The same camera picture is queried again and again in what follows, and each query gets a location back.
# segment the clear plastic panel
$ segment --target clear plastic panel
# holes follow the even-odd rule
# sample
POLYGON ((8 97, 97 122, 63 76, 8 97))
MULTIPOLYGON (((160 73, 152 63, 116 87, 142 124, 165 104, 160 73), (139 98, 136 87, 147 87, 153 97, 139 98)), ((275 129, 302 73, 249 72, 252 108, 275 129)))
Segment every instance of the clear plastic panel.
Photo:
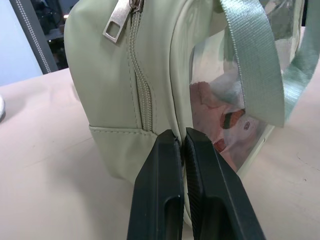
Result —
MULTIPOLYGON (((260 2, 267 13, 283 71, 298 46, 301 11, 295 9, 296 0, 260 2)), ((214 16, 216 18, 224 18, 223 13, 215 14, 218 16, 214 16)), ((228 164, 237 171, 267 124, 245 113, 238 65, 228 27, 197 44, 192 61, 190 101, 193 127, 205 133, 228 164)))

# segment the table surface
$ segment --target table surface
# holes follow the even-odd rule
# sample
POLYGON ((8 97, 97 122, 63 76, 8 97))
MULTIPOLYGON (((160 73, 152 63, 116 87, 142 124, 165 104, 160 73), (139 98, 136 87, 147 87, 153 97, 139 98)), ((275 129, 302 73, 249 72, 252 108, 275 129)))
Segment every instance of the table surface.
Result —
MULTIPOLYGON (((242 180, 268 240, 320 239, 319 79, 242 180)), ((0 94, 0 239, 126 239, 133 187, 108 174, 69 70, 0 94)))

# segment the mint green strap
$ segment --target mint green strap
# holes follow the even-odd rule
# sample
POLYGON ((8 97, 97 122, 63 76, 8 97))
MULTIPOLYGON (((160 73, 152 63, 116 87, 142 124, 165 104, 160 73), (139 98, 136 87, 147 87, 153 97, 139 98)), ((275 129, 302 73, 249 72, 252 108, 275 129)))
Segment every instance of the mint green strap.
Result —
POLYGON ((301 46, 284 71, 285 119, 288 119, 300 95, 306 89, 317 67, 320 54, 320 0, 309 0, 301 46))
POLYGON ((283 78, 275 39, 259 0, 220 0, 238 63, 246 112, 283 126, 313 75, 319 58, 320 0, 308 3, 301 48, 283 78))

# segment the stitching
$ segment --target stitching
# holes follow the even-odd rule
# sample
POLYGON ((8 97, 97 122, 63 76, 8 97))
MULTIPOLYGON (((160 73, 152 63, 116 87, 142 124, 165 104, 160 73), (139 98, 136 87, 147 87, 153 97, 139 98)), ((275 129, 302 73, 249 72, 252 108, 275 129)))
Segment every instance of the stitching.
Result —
MULTIPOLYGON (((143 18, 144 18, 144 13, 145 13, 145 12, 142 11, 140 22, 142 22, 142 20, 143 20, 143 18)), ((156 92, 155 92, 155 90, 154 90, 154 88, 153 88, 153 86, 152 86, 152 84, 151 84, 151 81, 148 80, 149 77, 148 77, 148 75, 146 74, 146 71, 145 71, 145 69, 144 69, 144 66, 143 66, 142 62, 140 61, 139 53, 136 52, 136 55, 137 55, 137 60, 138 60, 138 62, 139 62, 139 67, 141 68, 141 73, 145 76, 145 80, 146 80, 146 82, 148 83, 148 86, 149 86, 149 88, 150 88, 150 91, 153 93, 153 95, 151 94, 151 103, 152 103, 153 97, 154 97, 154 104, 155 104, 154 109, 153 109, 153 104, 151 105, 151 107, 152 107, 152 119, 153 119, 153 114, 154 114, 154 110, 155 110, 155 121, 154 121, 154 123, 152 123, 152 131, 155 132, 155 131, 157 130, 157 119, 158 119, 158 117, 157 117, 157 96, 156 96, 156 92)))
POLYGON ((126 42, 126 59, 128 60, 128 67, 129 67, 130 89, 131 89, 131 97, 132 97, 132 104, 133 104, 133 110, 134 110, 135 125, 136 125, 136 128, 138 128, 137 112, 136 112, 136 107, 135 107, 135 102, 134 102, 134 94, 133 94, 133 90, 132 90, 132 80, 131 80, 131 72, 130 72, 127 28, 125 29, 125 42, 126 42))
POLYGON ((142 132, 129 132, 129 131, 101 131, 101 130, 91 130, 94 133, 107 133, 107 134, 138 134, 144 136, 154 137, 153 134, 147 134, 142 132))

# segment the zipper pull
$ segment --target zipper pull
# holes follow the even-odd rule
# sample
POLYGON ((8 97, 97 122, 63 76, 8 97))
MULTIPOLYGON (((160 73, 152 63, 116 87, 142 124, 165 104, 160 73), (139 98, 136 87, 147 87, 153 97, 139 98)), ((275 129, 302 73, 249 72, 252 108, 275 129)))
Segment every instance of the zipper pull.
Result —
POLYGON ((116 44, 130 12, 142 12, 143 4, 144 0, 118 0, 102 35, 116 44))

